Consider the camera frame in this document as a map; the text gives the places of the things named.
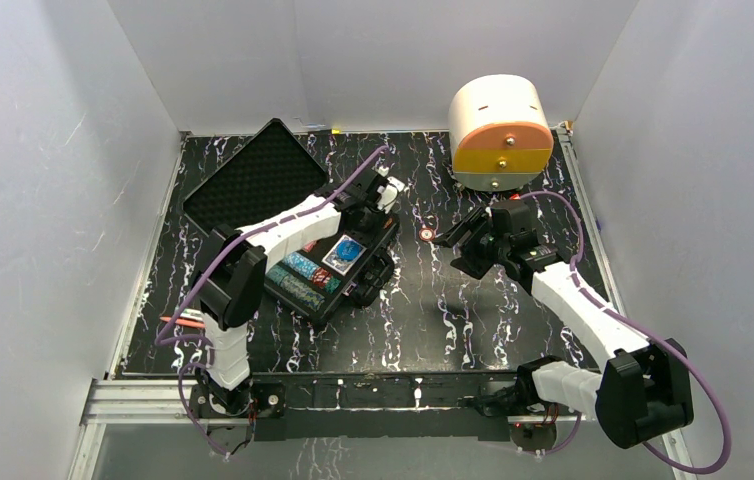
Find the black poker set case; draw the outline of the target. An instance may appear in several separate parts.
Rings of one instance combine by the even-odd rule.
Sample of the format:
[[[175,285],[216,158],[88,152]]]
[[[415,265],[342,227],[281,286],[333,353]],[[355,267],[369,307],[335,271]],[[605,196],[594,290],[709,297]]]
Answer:
[[[352,175],[350,183],[377,167],[367,166]],[[213,272],[227,255],[212,252],[215,229],[233,233],[288,210],[315,192],[329,190],[337,197],[348,184],[331,185],[324,168],[283,122],[270,120],[183,202],[185,216],[207,236],[198,272]]]

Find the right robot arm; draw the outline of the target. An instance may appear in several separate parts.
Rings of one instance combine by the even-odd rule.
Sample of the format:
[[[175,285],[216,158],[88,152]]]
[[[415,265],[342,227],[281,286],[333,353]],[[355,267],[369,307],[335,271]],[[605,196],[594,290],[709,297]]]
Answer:
[[[628,449],[692,423],[689,372],[684,351],[669,353],[615,319],[615,310],[587,299],[581,277],[550,245],[541,243],[530,208],[518,201],[478,207],[434,245],[457,248],[452,267],[482,279],[503,267],[535,300],[551,310],[588,350],[598,372],[547,356],[519,366],[513,386],[475,402],[478,410],[499,402],[530,414],[552,404],[567,406],[600,423],[613,444]]]

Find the blue playing card deck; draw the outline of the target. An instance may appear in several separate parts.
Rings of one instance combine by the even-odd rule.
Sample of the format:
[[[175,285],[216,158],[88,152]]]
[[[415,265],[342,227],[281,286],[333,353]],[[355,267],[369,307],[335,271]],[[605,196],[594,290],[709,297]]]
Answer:
[[[356,240],[363,247],[362,253],[356,259],[356,261],[355,262],[343,262],[343,261],[340,261],[338,259],[337,255],[336,255],[336,253],[335,253],[335,249],[336,249],[337,245],[339,244],[340,240],[342,238],[345,238],[345,237],[355,240],[354,238],[352,238],[349,235],[342,234],[341,237],[329,249],[328,253],[322,259],[322,262],[325,265],[327,265],[330,269],[336,271],[337,273],[339,273],[342,276],[345,276],[345,275],[347,275],[349,273],[349,271],[354,267],[354,265],[356,264],[356,262],[362,257],[362,255],[366,251],[366,247],[363,244],[361,244],[360,242],[358,242]]]

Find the red white poker chip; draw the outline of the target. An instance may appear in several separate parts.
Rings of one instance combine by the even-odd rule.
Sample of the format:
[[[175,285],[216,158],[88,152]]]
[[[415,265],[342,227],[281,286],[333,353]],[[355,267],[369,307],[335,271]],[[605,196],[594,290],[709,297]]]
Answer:
[[[431,242],[435,238],[435,232],[430,228],[421,228],[418,236],[421,241]]]

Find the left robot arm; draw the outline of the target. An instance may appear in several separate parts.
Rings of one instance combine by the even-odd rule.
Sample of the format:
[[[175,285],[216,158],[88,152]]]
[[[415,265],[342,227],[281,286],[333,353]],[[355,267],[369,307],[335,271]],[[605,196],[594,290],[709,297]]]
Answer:
[[[227,255],[198,297],[211,342],[212,400],[224,414],[250,407],[248,322],[264,294],[314,323],[327,322],[342,304],[366,308],[379,297],[394,273],[388,250],[405,189],[385,168],[365,170],[337,197],[315,192],[233,233],[215,229],[212,252]]]

